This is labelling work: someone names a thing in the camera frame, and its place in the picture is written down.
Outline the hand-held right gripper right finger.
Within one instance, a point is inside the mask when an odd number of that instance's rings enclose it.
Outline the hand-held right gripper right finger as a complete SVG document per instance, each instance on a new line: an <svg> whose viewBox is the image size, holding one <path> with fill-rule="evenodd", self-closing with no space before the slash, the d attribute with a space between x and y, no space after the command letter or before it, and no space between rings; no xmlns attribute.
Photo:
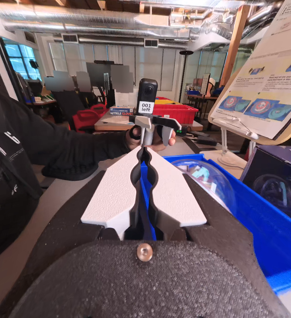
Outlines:
<svg viewBox="0 0 291 318"><path fill-rule="evenodd" d="M149 218L164 234L182 227L201 226L207 219L183 173L148 148Z"/></svg>

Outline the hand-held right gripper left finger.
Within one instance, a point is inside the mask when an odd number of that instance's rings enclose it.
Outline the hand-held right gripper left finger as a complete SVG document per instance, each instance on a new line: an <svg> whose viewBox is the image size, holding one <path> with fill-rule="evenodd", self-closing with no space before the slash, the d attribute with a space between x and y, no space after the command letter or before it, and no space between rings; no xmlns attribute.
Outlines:
<svg viewBox="0 0 291 318"><path fill-rule="evenodd" d="M107 168L81 216L82 223L113 228L118 236L124 236L131 226L130 211L137 197L131 173L140 163L140 150L141 146L136 147Z"/></svg>

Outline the clear plastic maze ball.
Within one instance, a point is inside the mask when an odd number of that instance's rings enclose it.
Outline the clear plastic maze ball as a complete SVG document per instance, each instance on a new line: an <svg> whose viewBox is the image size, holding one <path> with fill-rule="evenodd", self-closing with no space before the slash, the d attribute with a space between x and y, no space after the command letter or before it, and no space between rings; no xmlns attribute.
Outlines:
<svg viewBox="0 0 291 318"><path fill-rule="evenodd" d="M215 201L231 214L236 213L236 196L228 178L213 165L197 159L181 159L171 163L191 177Z"/></svg>

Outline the blue plastic bin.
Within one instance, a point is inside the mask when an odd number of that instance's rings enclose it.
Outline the blue plastic bin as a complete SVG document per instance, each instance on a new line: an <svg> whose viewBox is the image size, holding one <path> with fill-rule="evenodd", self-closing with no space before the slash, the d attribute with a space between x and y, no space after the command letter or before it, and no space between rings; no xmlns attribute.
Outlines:
<svg viewBox="0 0 291 318"><path fill-rule="evenodd" d="M291 218L203 154L163 158L170 163L200 160L225 175L235 195L233 215L252 233L255 256L269 285L276 294L291 291Z"/></svg>

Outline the person's left forearm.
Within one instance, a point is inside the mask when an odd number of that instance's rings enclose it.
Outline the person's left forearm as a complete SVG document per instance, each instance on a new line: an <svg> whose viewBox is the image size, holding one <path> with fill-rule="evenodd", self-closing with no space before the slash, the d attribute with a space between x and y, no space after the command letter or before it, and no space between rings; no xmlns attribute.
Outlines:
<svg viewBox="0 0 291 318"><path fill-rule="evenodd" d="M20 141L31 164L70 168L99 164L130 152L126 131L77 133L46 122L20 102L0 94L8 132Z"/></svg>

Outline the person's left hand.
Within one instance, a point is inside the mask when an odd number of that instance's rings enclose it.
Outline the person's left hand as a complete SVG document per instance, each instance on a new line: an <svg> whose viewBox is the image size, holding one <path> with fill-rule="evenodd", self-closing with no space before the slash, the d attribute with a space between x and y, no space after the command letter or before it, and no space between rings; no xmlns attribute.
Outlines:
<svg viewBox="0 0 291 318"><path fill-rule="evenodd" d="M141 127L135 125L130 130L126 131L125 134L125 141L127 144L127 147L130 151L134 150L136 147L141 145L141 139L139 137L141 136ZM173 146L176 142L176 133L173 130L171 134L171 138L168 141L169 146ZM163 144L162 139L160 138L157 128L155 128L152 144L148 146L148 148L151 148L155 152L163 151L166 149L167 146Z"/></svg>

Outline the red plastic bin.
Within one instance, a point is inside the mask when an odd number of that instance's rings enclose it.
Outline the red plastic bin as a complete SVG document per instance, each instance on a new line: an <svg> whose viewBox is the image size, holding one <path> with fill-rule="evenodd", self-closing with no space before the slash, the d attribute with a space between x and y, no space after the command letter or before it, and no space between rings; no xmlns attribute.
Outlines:
<svg viewBox="0 0 291 318"><path fill-rule="evenodd" d="M197 108L183 104L155 104L153 115L176 119L182 125L192 125L197 112Z"/></svg>

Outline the blue glove box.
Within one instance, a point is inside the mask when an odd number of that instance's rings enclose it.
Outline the blue glove box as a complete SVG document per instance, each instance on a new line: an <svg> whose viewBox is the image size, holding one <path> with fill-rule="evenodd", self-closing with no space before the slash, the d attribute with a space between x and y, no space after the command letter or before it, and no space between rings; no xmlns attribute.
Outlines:
<svg viewBox="0 0 291 318"><path fill-rule="evenodd" d="M135 114L134 107L110 107L109 114L111 116L131 116Z"/></svg>

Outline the black mesh pad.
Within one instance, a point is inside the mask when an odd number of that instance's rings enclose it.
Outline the black mesh pad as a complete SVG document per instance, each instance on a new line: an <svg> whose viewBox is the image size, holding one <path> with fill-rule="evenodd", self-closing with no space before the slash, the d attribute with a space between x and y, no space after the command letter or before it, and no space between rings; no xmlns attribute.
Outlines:
<svg viewBox="0 0 291 318"><path fill-rule="evenodd" d="M98 164L78 165L70 168L45 166L41 173L44 177L66 181L80 181L91 176L98 168Z"/></svg>

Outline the red chair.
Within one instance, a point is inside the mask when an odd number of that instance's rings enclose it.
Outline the red chair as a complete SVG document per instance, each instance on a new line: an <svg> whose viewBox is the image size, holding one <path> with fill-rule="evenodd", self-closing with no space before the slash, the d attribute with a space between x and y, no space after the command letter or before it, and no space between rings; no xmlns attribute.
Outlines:
<svg viewBox="0 0 291 318"><path fill-rule="evenodd" d="M90 108L79 110L72 116L75 131L84 133L93 130L95 123L108 111L104 104L93 105Z"/></svg>

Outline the black floor lamp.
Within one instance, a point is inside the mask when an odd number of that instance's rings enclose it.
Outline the black floor lamp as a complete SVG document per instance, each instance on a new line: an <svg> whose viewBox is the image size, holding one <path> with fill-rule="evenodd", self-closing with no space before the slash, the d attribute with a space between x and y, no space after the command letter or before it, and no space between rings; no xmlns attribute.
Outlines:
<svg viewBox="0 0 291 318"><path fill-rule="evenodd" d="M179 91L179 101L178 101L179 103L181 102L181 97L182 97L182 92L183 92L183 81L184 81L184 75L185 75L185 70L186 70L187 57L189 55L192 55L193 53L194 52L190 51L190 50L182 50L182 51L179 52L179 54L184 57L181 84L180 84L180 91Z"/></svg>

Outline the instruction sheet on stand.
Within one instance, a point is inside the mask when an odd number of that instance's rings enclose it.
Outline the instruction sheet on stand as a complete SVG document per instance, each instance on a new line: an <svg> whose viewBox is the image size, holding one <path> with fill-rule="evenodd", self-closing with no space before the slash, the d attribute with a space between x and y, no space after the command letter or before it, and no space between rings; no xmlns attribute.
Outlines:
<svg viewBox="0 0 291 318"><path fill-rule="evenodd" d="M291 56L251 59L231 76L208 116L222 133L217 161L243 169L245 163L227 147L227 133L256 144L279 145L291 138Z"/></svg>

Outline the person's black sweatshirt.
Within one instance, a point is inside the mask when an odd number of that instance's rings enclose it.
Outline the person's black sweatshirt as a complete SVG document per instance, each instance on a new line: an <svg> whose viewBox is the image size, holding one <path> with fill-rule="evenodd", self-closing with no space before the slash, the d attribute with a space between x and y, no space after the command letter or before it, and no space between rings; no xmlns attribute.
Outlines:
<svg viewBox="0 0 291 318"><path fill-rule="evenodd" d="M0 254L21 234L42 195L22 142L21 115L27 114L16 100L0 91Z"/></svg>

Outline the printed instruction sheet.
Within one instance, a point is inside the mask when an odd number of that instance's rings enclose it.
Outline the printed instruction sheet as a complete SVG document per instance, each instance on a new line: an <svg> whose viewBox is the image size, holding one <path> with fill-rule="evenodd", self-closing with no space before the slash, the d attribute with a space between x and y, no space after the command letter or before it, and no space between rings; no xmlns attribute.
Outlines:
<svg viewBox="0 0 291 318"><path fill-rule="evenodd" d="M209 121L252 140L275 140L291 123L291 1L283 5Z"/></svg>

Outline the silver ceiling duct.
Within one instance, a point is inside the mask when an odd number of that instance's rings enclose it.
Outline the silver ceiling duct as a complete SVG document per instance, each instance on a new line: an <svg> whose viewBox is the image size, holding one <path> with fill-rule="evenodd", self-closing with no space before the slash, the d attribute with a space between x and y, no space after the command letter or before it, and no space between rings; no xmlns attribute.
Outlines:
<svg viewBox="0 0 291 318"><path fill-rule="evenodd" d="M0 3L0 20L7 31L122 35L150 38L190 38L184 25L171 26L169 16Z"/></svg>

